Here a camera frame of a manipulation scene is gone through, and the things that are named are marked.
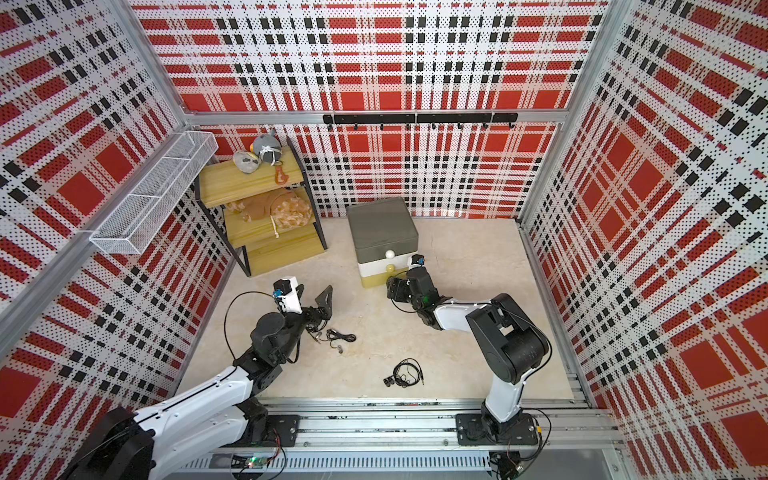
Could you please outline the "black earphones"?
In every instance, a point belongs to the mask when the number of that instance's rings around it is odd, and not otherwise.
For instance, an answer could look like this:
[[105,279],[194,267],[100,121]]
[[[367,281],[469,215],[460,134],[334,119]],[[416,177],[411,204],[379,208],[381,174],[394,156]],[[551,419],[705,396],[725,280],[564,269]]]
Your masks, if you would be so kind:
[[355,334],[341,333],[336,329],[329,328],[326,330],[326,340],[332,349],[336,350],[339,354],[343,354],[344,348],[342,343],[354,343],[357,341],[357,336]]
[[415,358],[405,358],[393,368],[388,377],[383,379],[383,383],[386,387],[413,387],[424,383],[424,372]]
[[327,332],[325,329],[319,329],[319,330],[308,329],[307,332],[310,334],[310,337],[313,340],[315,340],[317,343],[329,342],[329,339],[327,337]]

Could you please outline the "white drawer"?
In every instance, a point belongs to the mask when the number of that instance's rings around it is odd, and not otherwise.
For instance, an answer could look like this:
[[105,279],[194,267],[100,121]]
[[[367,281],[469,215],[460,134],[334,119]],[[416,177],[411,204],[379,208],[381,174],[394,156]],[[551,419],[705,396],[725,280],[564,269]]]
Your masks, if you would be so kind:
[[411,264],[411,257],[415,252],[402,255],[396,255],[392,258],[385,256],[372,262],[359,263],[358,269],[361,277],[370,277],[383,273],[393,273],[403,269],[408,269]]

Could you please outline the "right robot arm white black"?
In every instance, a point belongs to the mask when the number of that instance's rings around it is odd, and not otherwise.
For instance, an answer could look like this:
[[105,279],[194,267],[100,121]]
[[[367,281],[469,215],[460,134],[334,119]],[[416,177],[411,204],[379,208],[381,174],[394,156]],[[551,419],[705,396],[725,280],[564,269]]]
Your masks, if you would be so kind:
[[425,325],[471,334],[493,374],[483,414],[497,425],[519,416],[526,383],[549,361],[552,346],[510,295],[458,301],[440,294],[423,266],[388,278],[386,288],[390,301],[408,303]]

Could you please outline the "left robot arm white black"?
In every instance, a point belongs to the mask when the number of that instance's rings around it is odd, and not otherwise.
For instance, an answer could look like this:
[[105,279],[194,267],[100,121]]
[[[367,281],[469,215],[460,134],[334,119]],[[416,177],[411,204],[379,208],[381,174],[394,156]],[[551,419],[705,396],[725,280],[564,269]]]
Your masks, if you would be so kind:
[[302,305],[303,290],[294,277],[276,281],[275,311],[257,321],[250,347],[219,374],[155,405],[102,416],[61,478],[163,479],[246,432],[262,435],[268,411],[257,394],[297,362],[302,334],[332,317],[331,286],[312,307]]

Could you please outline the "three-drawer storage cabinet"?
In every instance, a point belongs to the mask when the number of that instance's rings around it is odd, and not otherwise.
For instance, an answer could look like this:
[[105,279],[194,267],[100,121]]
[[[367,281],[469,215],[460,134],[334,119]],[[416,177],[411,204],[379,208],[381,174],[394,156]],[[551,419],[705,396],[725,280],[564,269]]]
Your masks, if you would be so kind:
[[418,253],[419,234],[403,198],[351,205],[346,214],[357,265],[385,256]]

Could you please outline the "tan plush toy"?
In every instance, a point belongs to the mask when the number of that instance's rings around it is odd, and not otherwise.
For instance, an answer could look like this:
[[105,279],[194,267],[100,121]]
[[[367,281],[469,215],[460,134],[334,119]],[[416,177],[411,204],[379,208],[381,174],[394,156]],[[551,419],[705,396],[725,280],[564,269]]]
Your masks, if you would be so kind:
[[269,219],[276,233],[304,227],[313,219],[309,201],[285,188],[228,202],[225,208],[243,222]]

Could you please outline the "wooden three-tier shelf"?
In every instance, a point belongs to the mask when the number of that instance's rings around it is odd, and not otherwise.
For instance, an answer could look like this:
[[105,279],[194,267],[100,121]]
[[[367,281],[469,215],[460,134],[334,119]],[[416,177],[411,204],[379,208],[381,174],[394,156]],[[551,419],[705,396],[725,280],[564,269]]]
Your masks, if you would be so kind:
[[264,274],[324,253],[327,241],[306,167],[291,143],[281,151],[263,136],[240,155],[274,155],[251,173],[234,160],[206,166],[194,181],[195,200],[243,273]]

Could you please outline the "orange small toy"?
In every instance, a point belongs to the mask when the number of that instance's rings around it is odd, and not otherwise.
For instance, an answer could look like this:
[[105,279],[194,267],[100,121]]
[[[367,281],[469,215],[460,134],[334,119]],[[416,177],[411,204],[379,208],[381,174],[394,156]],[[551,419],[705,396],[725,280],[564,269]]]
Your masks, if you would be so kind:
[[289,176],[284,172],[281,166],[275,167],[275,183],[277,185],[284,185],[288,182]]

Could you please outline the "white grey cap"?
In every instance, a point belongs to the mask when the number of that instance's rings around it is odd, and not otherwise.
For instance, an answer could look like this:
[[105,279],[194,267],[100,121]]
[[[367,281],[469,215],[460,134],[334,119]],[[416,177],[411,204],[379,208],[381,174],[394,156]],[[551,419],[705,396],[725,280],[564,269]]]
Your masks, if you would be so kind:
[[232,161],[240,172],[247,175],[252,174],[258,170],[262,163],[257,154],[245,150],[234,152]]

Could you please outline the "grey plush toy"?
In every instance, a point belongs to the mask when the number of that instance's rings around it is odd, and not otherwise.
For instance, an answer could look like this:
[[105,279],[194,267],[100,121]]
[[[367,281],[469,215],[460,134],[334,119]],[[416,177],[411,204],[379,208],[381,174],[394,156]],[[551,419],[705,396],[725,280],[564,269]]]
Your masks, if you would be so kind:
[[262,163],[276,166],[281,161],[283,146],[274,135],[263,134],[253,141],[251,151]]

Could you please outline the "green circuit board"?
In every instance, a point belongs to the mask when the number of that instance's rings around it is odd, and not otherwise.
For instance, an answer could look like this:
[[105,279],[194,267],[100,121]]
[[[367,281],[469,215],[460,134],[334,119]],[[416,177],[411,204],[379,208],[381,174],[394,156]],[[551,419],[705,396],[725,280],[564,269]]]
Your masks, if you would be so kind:
[[264,469],[271,462],[270,457],[233,455],[231,458],[231,468],[233,470]]

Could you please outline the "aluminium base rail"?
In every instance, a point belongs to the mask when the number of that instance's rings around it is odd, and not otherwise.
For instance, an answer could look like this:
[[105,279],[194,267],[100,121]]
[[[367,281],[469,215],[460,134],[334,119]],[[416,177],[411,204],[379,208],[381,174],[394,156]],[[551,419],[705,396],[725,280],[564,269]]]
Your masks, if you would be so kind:
[[[218,447],[174,478],[287,479],[293,474],[478,473],[481,478],[630,479],[612,415],[574,400],[536,400],[493,440],[476,400],[268,399],[274,423],[262,443]],[[270,457],[233,470],[233,455]]]

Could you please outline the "black wall hook rail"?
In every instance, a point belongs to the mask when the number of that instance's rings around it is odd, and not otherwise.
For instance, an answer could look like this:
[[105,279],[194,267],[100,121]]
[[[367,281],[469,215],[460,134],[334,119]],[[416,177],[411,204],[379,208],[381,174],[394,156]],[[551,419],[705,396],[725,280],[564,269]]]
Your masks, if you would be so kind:
[[328,114],[322,117],[325,125],[411,125],[411,124],[513,124],[519,114],[511,113],[384,113],[384,114]]

